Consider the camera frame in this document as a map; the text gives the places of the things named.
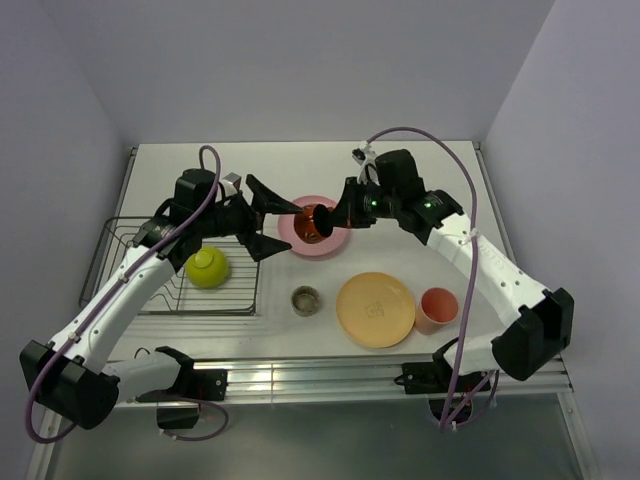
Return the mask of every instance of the orange plate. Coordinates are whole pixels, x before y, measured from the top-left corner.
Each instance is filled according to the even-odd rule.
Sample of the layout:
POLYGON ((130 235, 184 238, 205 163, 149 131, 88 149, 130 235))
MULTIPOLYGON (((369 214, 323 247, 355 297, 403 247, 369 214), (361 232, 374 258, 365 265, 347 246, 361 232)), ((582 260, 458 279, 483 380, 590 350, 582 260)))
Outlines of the orange plate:
POLYGON ((385 348, 402 341, 413 327, 415 305, 409 289, 386 273, 361 273, 342 286, 338 321, 365 347, 385 348))

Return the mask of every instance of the wire dish rack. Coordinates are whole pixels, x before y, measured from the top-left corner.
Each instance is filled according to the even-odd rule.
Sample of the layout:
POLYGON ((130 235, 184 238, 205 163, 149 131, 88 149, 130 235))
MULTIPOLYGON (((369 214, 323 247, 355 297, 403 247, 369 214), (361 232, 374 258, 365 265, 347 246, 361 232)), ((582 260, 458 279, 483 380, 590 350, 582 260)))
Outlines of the wire dish rack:
MULTIPOLYGON (((85 278, 79 304, 84 308, 114 274, 138 230, 150 217, 113 217, 102 228, 85 278)), ((256 313, 260 264, 253 261, 235 237, 203 241, 220 249, 229 260, 229 277, 214 289, 195 287, 180 269, 149 299, 142 315, 229 315, 256 313)))

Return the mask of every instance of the gray floor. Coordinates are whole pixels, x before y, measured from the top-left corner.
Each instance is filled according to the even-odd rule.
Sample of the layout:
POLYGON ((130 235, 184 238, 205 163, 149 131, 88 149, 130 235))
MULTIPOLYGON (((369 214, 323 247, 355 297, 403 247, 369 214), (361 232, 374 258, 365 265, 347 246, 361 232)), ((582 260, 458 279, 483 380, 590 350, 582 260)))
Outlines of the gray floor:
MULTIPOLYGON (((159 437, 155 413, 120 410, 56 448, 49 480, 578 479, 555 395, 500 398, 456 434, 425 400, 236 406, 219 438, 159 437)), ((208 422, 197 427, 204 432, 208 422)))

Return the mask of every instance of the white tabletop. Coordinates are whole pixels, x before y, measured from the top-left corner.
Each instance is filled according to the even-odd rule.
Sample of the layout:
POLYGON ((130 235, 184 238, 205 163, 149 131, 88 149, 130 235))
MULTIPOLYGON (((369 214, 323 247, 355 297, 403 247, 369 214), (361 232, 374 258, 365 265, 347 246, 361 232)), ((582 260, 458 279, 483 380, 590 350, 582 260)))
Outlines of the white tabletop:
MULTIPOLYGON (((351 159, 357 142, 222 143, 214 144, 222 157, 223 175, 233 171, 254 174, 287 199, 324 195, 338 199, 344 178, 358 173, 351 159)), ((501 250, 498 223, 490 204, 471 142, 448 142, 469 169, 478 190, 478 227, 501 250)), ((176 179, 198 163, 200 144, 141 145, 126 186, 120 215, 149 216, 173 194, 176 179)), ((466 211, 470 194, 453 160, 431 142, 376 142, 378 153, 407 148, 418 164, 428 189, 443 189, 466 211)), ((278 237, 276 219, 267 218, 265 234, 278 237)), ((381 220, 368 230, 352 231, 346 247, 334 258, 308 260, 291 252, 271 257, 261 265, 258 312, 252 317, 140 316, 131 324, 113 351, 112 360, 130 358, 138 347, 169 345, 193 357, 216 359, 273 359, 339 357, 375 354, 433 353, 457 336, 455 322, 435 335, 412 331, 398 345, 367 349, 351 341, 335 314, 335 298, 352 276, 380 271, 404 282, 416 298, 428 288, 451 290, 462 304, 467 280, 437 253, 400 230, 394 220, 381 220), (301 318, 289 304, 300 285, 316 288, 323 299, 321 310, 301 318)), ((469 322, 469 335, 491 333, 500 322, 489 303, 478 293, 469 322)))

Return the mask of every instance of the white wall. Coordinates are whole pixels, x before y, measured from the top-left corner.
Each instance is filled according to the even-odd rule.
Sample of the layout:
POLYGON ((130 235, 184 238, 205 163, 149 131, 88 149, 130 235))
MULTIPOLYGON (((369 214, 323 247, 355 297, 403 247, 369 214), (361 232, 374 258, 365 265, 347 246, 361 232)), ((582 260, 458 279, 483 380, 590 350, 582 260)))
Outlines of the white wall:
POLYGON ((118 133, 35 0, 0 2, 0 458, 22 478, 33 443, 18 362, 76 312, 125 165, 118 133))
POLYGON ((485 144, 519 260, 575 296, 565 359, 605 478, 640 472, 640 2, 557 0, 485 144))
POLYGON ((131 143, 486 135, 553 0, 41 0, 131 143))

